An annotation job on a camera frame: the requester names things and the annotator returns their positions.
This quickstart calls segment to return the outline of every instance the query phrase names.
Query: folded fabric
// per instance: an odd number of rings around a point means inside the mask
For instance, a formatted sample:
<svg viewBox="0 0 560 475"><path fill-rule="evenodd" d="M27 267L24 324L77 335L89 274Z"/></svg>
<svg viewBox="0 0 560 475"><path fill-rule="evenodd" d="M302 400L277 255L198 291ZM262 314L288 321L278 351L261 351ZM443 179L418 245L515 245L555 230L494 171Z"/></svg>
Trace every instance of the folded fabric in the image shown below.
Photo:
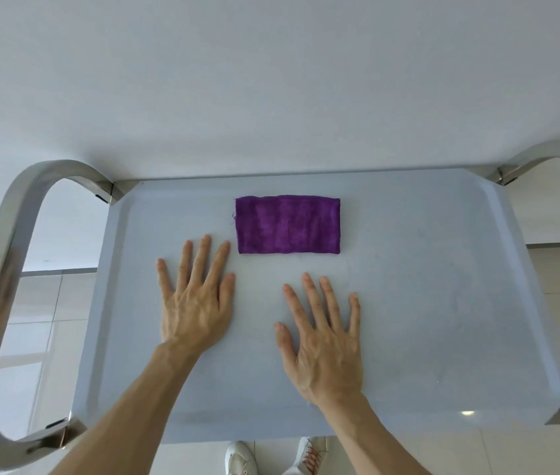
<svg viewBox="0 0 560 475"><path fill-rule="evenodd" d="M339 253L339 198L281 195L236 199L239 253Z"/></svg>

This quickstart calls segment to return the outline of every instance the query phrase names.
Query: metal frame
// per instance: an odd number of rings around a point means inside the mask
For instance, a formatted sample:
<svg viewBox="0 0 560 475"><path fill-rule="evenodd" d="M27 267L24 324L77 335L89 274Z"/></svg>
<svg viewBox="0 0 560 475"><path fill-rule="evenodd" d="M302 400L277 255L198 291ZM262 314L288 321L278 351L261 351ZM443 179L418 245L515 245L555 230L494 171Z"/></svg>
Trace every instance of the metal frame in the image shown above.
<svg viewBox="0 0 560 475"><path fill-rule="evenodd" d="M16 177L0 204L0 345L40 205L49 189L64 178L79 183L107 203L123 196L104 175L74 160L37 163ZM22 467L49 455L85 430L83 423L69 418L20 440L0 433L0 470Z"/></svg>

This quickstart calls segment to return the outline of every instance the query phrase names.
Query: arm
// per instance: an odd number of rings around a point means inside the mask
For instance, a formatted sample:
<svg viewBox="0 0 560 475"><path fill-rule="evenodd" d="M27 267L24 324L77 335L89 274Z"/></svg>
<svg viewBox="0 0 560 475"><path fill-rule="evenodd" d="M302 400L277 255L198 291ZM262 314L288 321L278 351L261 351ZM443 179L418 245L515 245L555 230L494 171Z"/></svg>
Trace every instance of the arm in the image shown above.
<svg viewBox="0 0 560 475"><path fill-rule="evenodd" d="M284 286L284 296L300 332L297 354L287 328L275 324L276 343L291 382L305 399L320 408L358 475L430 475L386 430L361 393L363 365L357 295L353 293L349 297L350 327L346 331L328 279L320 279L328 318L308 273L302 276L302 284L315 327L310 324L293 288Z"/></svg>
<svg viewBox="0 0 560 475"><path fill-rule="evenodd" d="M236 277L220 275L229 242L218 249L203 282L211 239L201 239L191 275L192 243L181 255L176 291L161 259L161 338L143 373L52 472L64 474L147 474L179 392L201 354L225 334L232 316Z"/></svg>

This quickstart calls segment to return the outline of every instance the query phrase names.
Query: white shoe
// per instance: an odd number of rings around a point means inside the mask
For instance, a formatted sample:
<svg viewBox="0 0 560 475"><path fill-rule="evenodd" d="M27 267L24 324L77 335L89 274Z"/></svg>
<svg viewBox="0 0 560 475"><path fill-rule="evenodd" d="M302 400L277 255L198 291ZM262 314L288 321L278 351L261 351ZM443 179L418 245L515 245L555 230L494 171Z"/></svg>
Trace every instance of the white shoe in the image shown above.
<svg viewBox="0 0 560 475"><path fill-rule="evenodd" d="M258 475L256 460L242 441L230 445L225 454L227 475Z"/></svg>
<svg viewBox="0 0 560 475"><path fill-rule="evenodd" d="M303 473L317 475L327 453L326 437L302 437L298 445L298 456L293 466Z"/></svg>

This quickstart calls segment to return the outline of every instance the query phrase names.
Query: tiled floor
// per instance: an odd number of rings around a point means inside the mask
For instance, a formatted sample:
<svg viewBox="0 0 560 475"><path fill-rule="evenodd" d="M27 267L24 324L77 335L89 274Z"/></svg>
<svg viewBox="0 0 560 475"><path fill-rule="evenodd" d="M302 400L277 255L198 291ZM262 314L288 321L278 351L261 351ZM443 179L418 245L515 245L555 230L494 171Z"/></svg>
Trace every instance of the tiled floor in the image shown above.
<svg viewBox="0 0 560 475"><path fill-rule="evenodd" d="M560 249L531 256L548 303L560 326ZM67 416L82 350L95 276L54 275L22 279L0 352L0 429L12 437L36 431ZM558 475L560 426L535 431L402 436L401 441L434 475ZM221 474L227 442L162 445L152 473L173 467L190 473ZM261 475L280 475L292 464L298 439L249 444ZM326 475L353 474L336 439ZM48 473L66 451L18 474Z"/></svg>

